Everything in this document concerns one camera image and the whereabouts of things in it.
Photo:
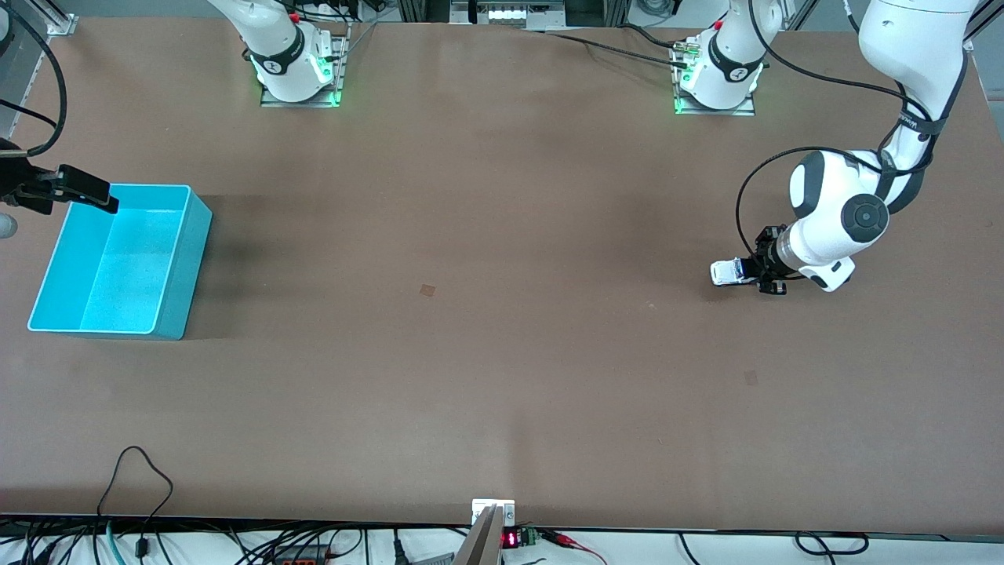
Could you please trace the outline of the white jeep toy black roof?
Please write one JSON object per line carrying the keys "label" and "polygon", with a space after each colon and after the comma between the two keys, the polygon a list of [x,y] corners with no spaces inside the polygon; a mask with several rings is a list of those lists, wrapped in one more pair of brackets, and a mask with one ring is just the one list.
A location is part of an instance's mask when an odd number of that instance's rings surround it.
{"label": "white jeep toy black roof", "polygon": [[735,257],[732,260],[715,261],[709,268],[714,286],[756,285],[763,268],[752,257]]}

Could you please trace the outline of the teal plastic storage bin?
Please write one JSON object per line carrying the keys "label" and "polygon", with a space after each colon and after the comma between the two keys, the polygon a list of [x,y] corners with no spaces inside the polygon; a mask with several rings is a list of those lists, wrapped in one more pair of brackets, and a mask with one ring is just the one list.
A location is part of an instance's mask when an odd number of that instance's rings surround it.
{"label": "teal plastic storage bin", "polygon": [[72,203],[27,328],[178,341],[185,335],[212,211],[186,184],[112,184],[118,211]]}

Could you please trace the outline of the metal box with lights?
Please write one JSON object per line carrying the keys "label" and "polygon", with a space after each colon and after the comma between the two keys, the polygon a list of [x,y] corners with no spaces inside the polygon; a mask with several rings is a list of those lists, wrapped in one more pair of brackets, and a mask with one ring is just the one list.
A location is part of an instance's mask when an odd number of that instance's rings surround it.
{"label": "metal box with lights", "polygon": [[449,0],[448,22],[548,31],[566,27],[563,0]]}

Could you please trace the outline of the grey metal side rail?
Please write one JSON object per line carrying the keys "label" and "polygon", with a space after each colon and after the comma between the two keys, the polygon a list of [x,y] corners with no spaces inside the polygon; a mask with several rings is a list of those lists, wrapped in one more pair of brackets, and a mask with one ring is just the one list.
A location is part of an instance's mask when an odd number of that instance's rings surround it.
{"label": "grey metal side rail", "polygon": [[27,96],[45,56],[31,36],[16,30],[7,50],[0,55],[0,99],[27,108]]}

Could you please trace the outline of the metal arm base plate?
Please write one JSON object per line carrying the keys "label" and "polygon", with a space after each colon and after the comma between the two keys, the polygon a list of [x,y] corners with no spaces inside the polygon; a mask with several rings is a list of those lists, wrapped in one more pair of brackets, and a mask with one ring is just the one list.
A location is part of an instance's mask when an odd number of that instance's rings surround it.
{"label": "metal arm base plate", "polygon": [[753,92],[758,86],[758,76],[763,64],[757,64],[753,71],[739,69],[742,80],[725,82],[725,87],[717,87],[713,75],[720,75],[713,65],[702,62],[702,54],[695,60],[678,60],[668,48],[671,61],[678,62],[673,69],[673,97],[677,115],[730,115],[730,117],[753,117],[755,104]]}
{"label": "metal arm base plate", "polygon": [[337,108],[344,89],[349,39],[308,22],[285,53],[249,53],[265,108]]}

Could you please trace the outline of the aluminium frame profile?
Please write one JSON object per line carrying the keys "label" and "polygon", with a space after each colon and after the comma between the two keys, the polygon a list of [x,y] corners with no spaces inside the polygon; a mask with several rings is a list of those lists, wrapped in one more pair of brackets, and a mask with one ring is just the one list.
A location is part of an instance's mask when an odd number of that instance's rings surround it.
{"label": "aluminium frame profile", "polygon": [[55,0],[24,0],[45,22],[48,36],[71,36],[78,16],[64,11]]}
{"label": "aluminium frame profile", "polygon": [[964,50],[971,53],[974,50],[973,40],[1001,15],[1004,15],[1004,0],[977,0],[966,26]]}

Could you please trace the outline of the white metal bracket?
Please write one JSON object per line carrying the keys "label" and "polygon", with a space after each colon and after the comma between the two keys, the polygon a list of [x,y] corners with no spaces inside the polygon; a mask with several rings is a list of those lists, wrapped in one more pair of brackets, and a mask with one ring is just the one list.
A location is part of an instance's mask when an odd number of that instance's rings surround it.
{"label": "white metal bracket", "polygon": [[516,526],[515,501],[511,500],[511,498],[474,498],[471,504],[471,523],[476,523],[483,511],[491,510],[492,508],[500,509],[498,514],[502,515],[505,528]]}

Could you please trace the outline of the grey metal mount bar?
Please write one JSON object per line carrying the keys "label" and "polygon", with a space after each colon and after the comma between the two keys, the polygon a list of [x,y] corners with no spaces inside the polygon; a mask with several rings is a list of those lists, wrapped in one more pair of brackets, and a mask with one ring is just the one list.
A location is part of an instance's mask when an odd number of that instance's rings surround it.
{"label": "grey metal mount bar", "polygon": [[506,515],[505,505],[484,505],[451,565],[501,565]]}

